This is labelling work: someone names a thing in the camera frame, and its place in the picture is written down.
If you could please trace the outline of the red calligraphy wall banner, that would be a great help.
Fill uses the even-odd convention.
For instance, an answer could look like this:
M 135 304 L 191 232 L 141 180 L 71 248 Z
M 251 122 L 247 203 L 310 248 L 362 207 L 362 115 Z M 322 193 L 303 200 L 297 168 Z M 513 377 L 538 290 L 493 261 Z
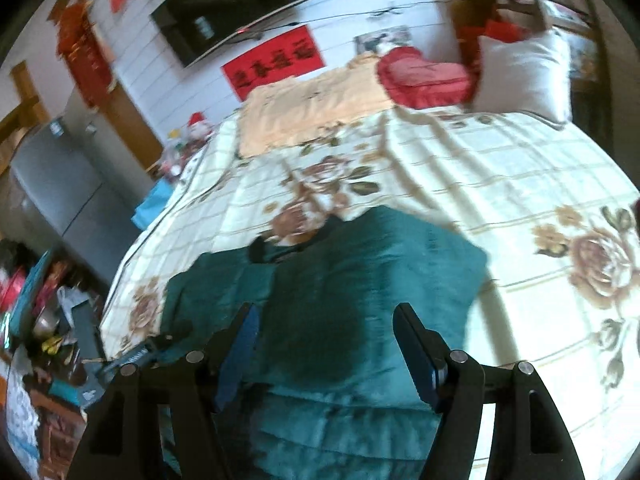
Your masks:
M 255 88 L 320 70 L 324 64 L 306 25 L 298 26 L 222 66 L 236 96 L 245 101 Z

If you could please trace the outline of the black wall television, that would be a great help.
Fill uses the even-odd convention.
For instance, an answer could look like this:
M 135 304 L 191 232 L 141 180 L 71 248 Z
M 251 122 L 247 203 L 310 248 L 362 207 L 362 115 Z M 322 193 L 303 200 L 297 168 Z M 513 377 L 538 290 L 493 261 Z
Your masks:
M 244 30 L 305 1 L 165 0 L 152 20 L 182 66 L 188 67 Z

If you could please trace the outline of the cluttered wooden chair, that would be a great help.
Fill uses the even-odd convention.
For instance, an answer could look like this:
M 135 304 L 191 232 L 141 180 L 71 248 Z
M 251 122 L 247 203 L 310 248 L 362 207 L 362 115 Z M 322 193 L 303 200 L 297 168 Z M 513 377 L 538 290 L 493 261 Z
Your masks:
M 570 45 L 572 84 L 590 87 L 608 76 L 600 18 L 592 0 L 578 10 L 563 0 L 456 0 L 450 6 L 462 63 L 480 70 L 481 36 L 512 44 L 554 29 Z

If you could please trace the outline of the orange folded blanket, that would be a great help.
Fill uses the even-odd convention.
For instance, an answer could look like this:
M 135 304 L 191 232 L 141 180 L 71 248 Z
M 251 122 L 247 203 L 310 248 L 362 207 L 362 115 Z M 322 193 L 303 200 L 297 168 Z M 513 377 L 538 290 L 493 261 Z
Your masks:
M 317 77 L 288 77 L 252 90 L 238 119 L 240 155 L 254 157 L 313 141 L 392 108 L 378 80 L 380 61 L 366 52 Z

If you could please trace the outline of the wooden door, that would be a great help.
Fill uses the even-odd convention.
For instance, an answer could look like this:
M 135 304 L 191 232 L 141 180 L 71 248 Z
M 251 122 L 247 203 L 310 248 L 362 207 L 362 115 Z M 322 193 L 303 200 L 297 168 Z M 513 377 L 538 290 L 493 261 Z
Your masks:
M 163 145 L 119 81 L 100 105 L 100 112 L 144 170 L 156 164 Z

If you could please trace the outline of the red hanging wall ornament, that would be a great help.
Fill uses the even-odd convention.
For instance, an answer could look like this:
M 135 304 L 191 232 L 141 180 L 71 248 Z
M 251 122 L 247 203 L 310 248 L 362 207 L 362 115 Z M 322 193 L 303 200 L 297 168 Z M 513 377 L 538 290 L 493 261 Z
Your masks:
M 88 0 L 56 0 L 48 20 L 58 31 L 56 55 L 64 61 L 86 105 L 99 108 L 115 81 L 88 9 Z

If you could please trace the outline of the white square pillow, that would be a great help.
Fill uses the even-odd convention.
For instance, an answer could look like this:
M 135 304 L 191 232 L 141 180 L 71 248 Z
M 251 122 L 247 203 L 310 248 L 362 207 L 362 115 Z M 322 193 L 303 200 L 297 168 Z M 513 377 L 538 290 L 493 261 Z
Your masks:
M 506 42 L 487 36 L 480 45 L 480 82 L 473 110 L 521 112 L 564 126 L 570 107 L 570 45 L 556 30 Z

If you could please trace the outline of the red heart-shaped pillow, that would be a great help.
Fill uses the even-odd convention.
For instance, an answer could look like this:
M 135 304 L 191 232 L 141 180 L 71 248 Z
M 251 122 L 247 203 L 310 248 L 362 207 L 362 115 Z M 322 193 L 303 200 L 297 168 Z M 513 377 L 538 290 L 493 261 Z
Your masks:
M 475 79 L 464 65 L 427 61 L 414 47 L 397 47 L 378 61 L 378 81 L 397 105 L 425 110 L 471 99 Z

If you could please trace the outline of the dark green puffer jacket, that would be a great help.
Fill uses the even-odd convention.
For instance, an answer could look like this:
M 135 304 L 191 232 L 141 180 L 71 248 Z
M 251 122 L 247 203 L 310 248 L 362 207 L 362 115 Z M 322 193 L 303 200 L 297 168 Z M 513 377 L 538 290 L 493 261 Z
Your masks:
M 416 393 L 394 309 L 411 304 L 459 348 L 486 266 L 463 236 L 385 206 L 295 246 L 204 254 L 166 286 L 160 328 L 191 327 L 166 359 L 254 304 L 257 346 L 218 426 L 235 478 L 414 479 L 439 418 Z

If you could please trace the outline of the floral cream bed quilt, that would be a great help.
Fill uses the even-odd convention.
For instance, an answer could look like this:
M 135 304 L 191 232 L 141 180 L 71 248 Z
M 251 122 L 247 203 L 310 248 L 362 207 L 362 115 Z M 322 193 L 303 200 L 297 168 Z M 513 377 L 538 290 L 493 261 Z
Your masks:
M 268 234 L 285 210 L 315 228 L 331 195 L 347 219 L 391 206 L 488 252 L 472 352 L 531 359 L 585 475 L 620 474 L 639 442 L 639 193 L 589 136 L 450 106 L 395 107 L 249 159 L 239 142 L 229 117 L 122 259 L 101 323 L 109 356 L 160 329 L 167 282 L 203 252 Z

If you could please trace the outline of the santa plush toy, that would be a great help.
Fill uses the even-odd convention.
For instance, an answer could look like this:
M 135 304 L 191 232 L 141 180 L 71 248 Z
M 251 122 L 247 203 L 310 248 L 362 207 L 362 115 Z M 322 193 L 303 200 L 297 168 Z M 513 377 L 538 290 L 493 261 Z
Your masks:
M 202 112 L 191 115 L 186 134 L 191 141 L 206 141 L 214 132 L 214 126 Z

